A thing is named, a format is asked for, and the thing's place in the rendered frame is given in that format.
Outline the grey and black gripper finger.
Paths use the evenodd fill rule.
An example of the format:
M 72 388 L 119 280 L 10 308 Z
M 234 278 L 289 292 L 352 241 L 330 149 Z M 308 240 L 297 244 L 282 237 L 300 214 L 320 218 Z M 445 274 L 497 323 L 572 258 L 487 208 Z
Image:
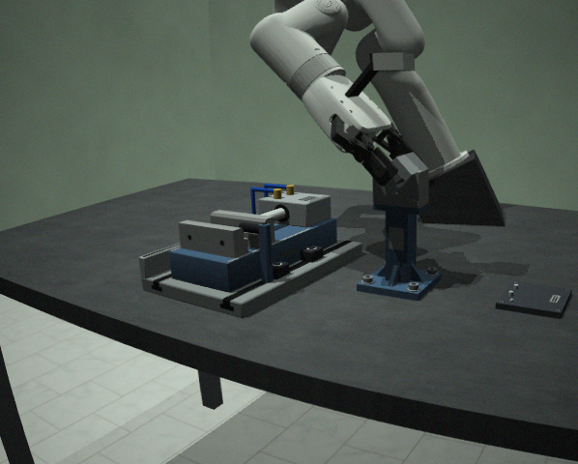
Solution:
M 337 114 L 332 116 L 331 139 L 352 154 L 380 186 L 384 186 L 398 172 L 385 153 L 379 147 L 375 149 L 368 133 L 360 131 L 355 138 L 350 138 L 344 132 L 344 122 Z
M 385 137 L 387 137 L 388 143 L 383 140 Z M 415 152 L 405 141 L 403 136 L 399 134 L 399 131 L 395 128 L 393 123 L 391 123 L 390 129 L 383 130 L 378 136 L 375 135 L 372 140 L 390 152 L 392 160 L 398 156 Z M 415 154 L 417 155 L 416 152 Z

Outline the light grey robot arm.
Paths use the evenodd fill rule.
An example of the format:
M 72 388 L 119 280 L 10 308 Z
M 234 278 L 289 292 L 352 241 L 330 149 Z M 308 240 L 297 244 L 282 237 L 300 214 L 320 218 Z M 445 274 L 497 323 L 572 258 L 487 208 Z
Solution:
M 356 49 L 362 73 L 345 96 L 358 96 L 371 82 L 401 136 L 429 169 L 429 178 L 453 168 L 469 154 L 459 152 L 415 72 L 415 59 L 424 50 L 425 38 L 404 0 L 274 0 L 274 14 L 254 27 L 249 42 L 302 100 L 319 75 L 341 67 L 332 52 L 344 29 L 357 32 L 371 23 L 375 28 Z

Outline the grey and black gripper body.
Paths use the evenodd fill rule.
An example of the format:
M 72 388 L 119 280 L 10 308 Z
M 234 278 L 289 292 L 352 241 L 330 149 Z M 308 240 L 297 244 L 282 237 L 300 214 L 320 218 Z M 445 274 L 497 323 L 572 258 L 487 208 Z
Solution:
M 344 122 L 345 132 L 350 138 L 361 131 L 368 133 L 375 145 L 372 138 L 379 131 L 390 129 L 390 120 L 364 92 L 347 98 L 345 93 L 353 83 L 345 75 L 341 67 L 323 72 L 307 87 L 302 102 L 329 139 L 332 116 L 337 114 Z

